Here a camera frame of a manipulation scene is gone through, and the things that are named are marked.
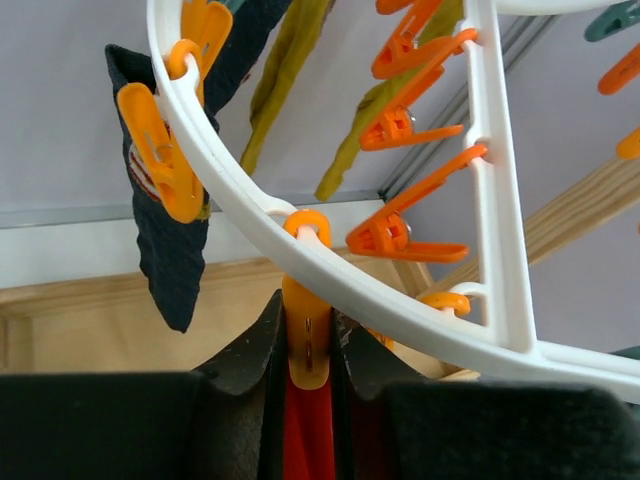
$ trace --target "drying rack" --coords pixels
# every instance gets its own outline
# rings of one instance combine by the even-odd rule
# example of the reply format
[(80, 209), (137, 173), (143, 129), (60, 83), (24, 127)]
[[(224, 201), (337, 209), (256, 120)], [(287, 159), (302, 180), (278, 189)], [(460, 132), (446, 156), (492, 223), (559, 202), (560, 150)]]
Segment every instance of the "drying rack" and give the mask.
[(469, 76), (471, 124), (464, 149), (486, 146), (468, 162), (474, 177), (480, 282), (450, 293), (480, 297), (484, 325), (407, 297), (358, 270), (319, 236), (327, 225), (302, 222), (291, 235), (276, 221), (297, 209), (263, 192), (209, 123), (198, 98), (198, 60), (170, 77), (165, 61), (181, 40), (181, 0), (147, 0), (147, 28), (160, 110), (184, 157), (225, 215), (266, 257), (304, 287), (367, 327), (448, 363), (508, 379), (586, 382), (640, 403), (637, 361), (538, 340), (532, 308), (498, 13), (552, 15), (606, 6), (606, 0), (465, 0), (460, 31)]

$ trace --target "white plastic bar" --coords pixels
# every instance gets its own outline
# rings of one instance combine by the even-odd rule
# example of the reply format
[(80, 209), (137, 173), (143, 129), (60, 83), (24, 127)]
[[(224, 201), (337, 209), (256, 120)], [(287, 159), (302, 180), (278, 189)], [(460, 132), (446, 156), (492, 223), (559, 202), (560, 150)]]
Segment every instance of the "white plastic bar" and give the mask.
[(608, 7), (625, 0), (496, 0), (498, 13), (506, 15), (561, 15)]
[[(472, 9), (476, 8), (480, 12), (488, 5), (488, 15), (495, 17), (495, 6), (492, 2), (473, 2), (467, 0)], [(573, 362), (552, 361), (540, 354), (523, 354), (504, 348), (497, 344), (499, 342), (492, 335), (487, 335), (486, 328), (460, 321), (450, 314), (428, 307), (349, 264), (325, 248), (312, 228), (301, 228), (297, 239), (286, 233), (269, 215), (288, 215), (295, 211), (295, 208), (262, 192), (242, 171), (220, 141), (195, 95), (194, 87), (199, 74), (195, 61), (190, 59), (187, 62), (188, 70), (182, 78), (171, 81), (167, 75), (163, 57), (180, 38), (181, 0), (147, 0), (147, 7), (154, 73), (172, 131), (196, 175), (216, 203), (265, 256), (345, 314), (408, 347), (434, 355), (446, 362), (506, 378), (584, 381), (608, 388), (627, 401), (640, 403), (640, 369), (638, 372), (629, 369), (611, 372), (599, 368), (600, 364), (594, 361), (593, 355), (589, 355), (589, 358), (585, 356), (585, 362), (580, 362), (580, 359)], [(490, 28), (497, 29), (495, 20), (493, 18), (488, 22)], [(499, 50), (499, 42), (495, 42), (494, 48)], [(484, 72), (497, 71), (498, 64), (489, 65), (490, 62), (495, 62), (495, 55), (480, 55), (477, 58), (481, 62), (477, 65), (479, 72), (476, 74), (482, 75), (482, 78)], [(499, 80), (499, 85), (504, 85), (504, 78)], [(488, 95), (495, 96), (495, 92), (489, 92)], [(505, 122), (508, 125), (508, 117), (505, 118), (502, 123), (495, 121), (495, 125), (504, 125)], [(488, 175), (487, 178), (498, 181), (500, 176), (496, 173)], [(487, 183), (486, 187), (492, 188), (490, 183)], [(486, 215), (489, 217), (491, 208), (493, 207), (486, 208)], [(520, 275), (518, 281), (524, 279), (526, 274)], [(508, 309), (510, 312), (516, 311), (522, 303), (521, 300), (516, 299), (514, 303), (514, 299), (507, 299), (505, 294), (511, 295), (514, 290), (495, 280), (484, 286), (461, 284), (458, 288), (480, 293), (485, 298), (498, 294), (505, 301), (512, 302), (508, 304), (511, 305)], [(529, 343), (535, 343), (535, 336), (528, 335), (527, 338)], [(558, 357), (566, 359), (570, 356), (568, 350), (564, 351), (562, 347), (557, 349), (557, 352), (560, 352)]]
[(464, 147), (484, 143), (486, 161), (473, 160), (480, 278), (487, 325), (499, 345), (535, 354), (536, 332), (524, 243), (498, 16), (492, 0), (466, 0), (461, 29), (478, 30), (463, 47), (468, 59), (471, 125)]

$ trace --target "yellow-green fabric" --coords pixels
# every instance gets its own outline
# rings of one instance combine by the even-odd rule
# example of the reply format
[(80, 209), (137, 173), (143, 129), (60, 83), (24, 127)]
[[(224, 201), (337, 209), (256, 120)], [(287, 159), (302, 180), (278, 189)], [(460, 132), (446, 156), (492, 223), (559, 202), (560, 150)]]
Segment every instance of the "yellow-green fabric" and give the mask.
[(334, 1), (293, 0), (284, 17), (260, 83), (251, 99), (253, 133), (240, 159), (240, 165), (249, 175), (258, 165), (264, 140), (305, 60), (315, 47)]
[[(462, 0), (445, 0), (418, 37), (418, 44), (424, 45), (434, 38), (451, 35), (463, 16)], [(420, 67), (376, 85), (360, 101), (351, 131), (316, 189), (318, 200), (326, 202), (338, 190), (344, 173), (353, 166), (360, 152), (360, 136), (365, 128), (418, 71)]]

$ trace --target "red and white pattern on fabric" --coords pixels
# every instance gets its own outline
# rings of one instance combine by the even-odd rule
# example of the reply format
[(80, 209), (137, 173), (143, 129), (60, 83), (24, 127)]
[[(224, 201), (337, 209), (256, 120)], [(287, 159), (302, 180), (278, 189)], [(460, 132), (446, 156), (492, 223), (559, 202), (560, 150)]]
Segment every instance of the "red and white pattern on fabric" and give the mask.
[(138, 153), (138, 149), (135, 144), (131, 144), (129, 147), (129, 155), (127, 156), (127, 163), (129, 166), (129, 170), (133, 175), (134, 180), (140, 186), (140, 188), (146, 193), (149, 197), (151, 197), (156, 202), (160, 201), (160, 194), (153, 184), (153, 180), (151, 179), (151, 175), (149, 174), (149, 170), (147, 170), (144, 161), (140, 157), (140, 153)]

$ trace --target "red cloth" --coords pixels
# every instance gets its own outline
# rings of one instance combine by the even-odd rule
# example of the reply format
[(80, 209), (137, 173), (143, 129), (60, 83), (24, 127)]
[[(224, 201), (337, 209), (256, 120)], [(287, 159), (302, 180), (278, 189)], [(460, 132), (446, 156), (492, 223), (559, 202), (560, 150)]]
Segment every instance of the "red cloth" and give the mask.
[(331, 384), (301, 390), (287, 376), (284, 480), (335, 480)]

